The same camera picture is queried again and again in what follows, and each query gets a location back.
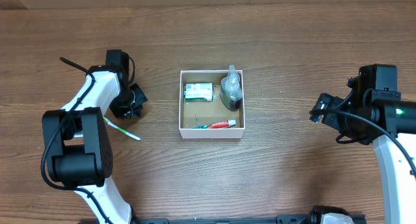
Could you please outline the green white toothbrush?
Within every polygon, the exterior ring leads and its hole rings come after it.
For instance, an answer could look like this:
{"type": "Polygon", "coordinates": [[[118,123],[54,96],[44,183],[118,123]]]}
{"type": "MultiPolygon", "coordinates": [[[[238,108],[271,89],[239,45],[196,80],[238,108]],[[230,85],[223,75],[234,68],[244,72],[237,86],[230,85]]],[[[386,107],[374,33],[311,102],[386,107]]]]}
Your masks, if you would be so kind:
{"type": "Polygon", "coordinates": [[[126,136],[136,140],[136,141],[141,141],[141,138],[139,136],[134,135],[133,133],[117,126],[115,123],[113,123],[111,120],[109,120],[107,117],[103,117],[103,119],[105,120],[105,122],[112,128],[117,129],[118,131],[122,132],[123,134],[125,134],[126,136]]]}

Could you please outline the clear bottle with dark liquid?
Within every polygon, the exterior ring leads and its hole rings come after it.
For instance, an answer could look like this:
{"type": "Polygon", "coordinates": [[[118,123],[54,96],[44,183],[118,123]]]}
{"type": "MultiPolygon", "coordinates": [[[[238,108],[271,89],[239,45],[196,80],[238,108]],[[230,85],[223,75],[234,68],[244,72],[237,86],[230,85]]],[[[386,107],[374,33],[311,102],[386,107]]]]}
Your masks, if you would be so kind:
{"type": "Polygon", "coordinates": [[[224,106],[230,111],[237,111],[241,105],[240,76],[234,65],[229,66],[228,75],[221,80],[220,98],[224,106]]]}

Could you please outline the white teal toothpaste tube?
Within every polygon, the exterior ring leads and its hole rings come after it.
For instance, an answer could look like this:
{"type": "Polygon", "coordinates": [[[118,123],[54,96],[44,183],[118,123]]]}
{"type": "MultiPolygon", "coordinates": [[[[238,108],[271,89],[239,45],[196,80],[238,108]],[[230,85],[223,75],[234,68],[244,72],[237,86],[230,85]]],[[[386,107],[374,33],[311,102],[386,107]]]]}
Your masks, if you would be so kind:
{"type": "Polygon", "coordinates": [[[234,127],[236,124],[237,122],[234,119],[230,119],[226,121],[218,121],[210,125],[198,125],[195,129],[226,129],[234,127]]]}

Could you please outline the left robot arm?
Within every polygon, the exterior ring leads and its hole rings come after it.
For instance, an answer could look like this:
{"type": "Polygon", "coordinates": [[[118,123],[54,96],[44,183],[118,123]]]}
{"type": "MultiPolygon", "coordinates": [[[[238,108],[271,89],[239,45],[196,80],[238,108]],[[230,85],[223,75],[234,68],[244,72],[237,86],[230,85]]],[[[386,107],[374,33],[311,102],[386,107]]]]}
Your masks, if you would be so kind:
{"type": "Polygon", "coordinates": [[[41,176],[54,189],[80,195],[97,223],[138,223],[111,177],[114,161],[105,118],[110,110],[117,119],[132,119],[148,100],[134,82],[134,60],[111,49],[103,65],[89,69],[66,58],[61,61],[83,71],[85,83],[69,103],[42,116],[41,176]]]}

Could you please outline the green white packet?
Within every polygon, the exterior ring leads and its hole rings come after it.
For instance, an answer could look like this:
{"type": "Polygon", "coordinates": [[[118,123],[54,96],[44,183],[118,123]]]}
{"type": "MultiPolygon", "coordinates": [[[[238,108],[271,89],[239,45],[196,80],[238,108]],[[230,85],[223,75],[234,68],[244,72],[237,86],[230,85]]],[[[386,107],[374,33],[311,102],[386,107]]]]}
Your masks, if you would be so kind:
{"type": "Polygon", "coordinates": [[[188,83],[185,85],[184,100],[187,102],[193,101],[208,101],[213,100],[214,85],[213,83],[188,83]]]}

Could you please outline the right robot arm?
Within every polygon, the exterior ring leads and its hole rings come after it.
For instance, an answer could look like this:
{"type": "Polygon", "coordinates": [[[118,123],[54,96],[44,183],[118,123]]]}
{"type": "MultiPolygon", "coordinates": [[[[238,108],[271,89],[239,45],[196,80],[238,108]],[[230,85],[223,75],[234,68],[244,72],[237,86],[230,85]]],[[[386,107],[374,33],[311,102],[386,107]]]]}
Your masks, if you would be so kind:
{"type": "Polygon", "coordinates": [[[394,65],[362,66],[344,98],[320,94],[310,120],[337,131],[339,144],[372,145],[386,223],[415,222],[415,103],[403,101],[394,65]]]}

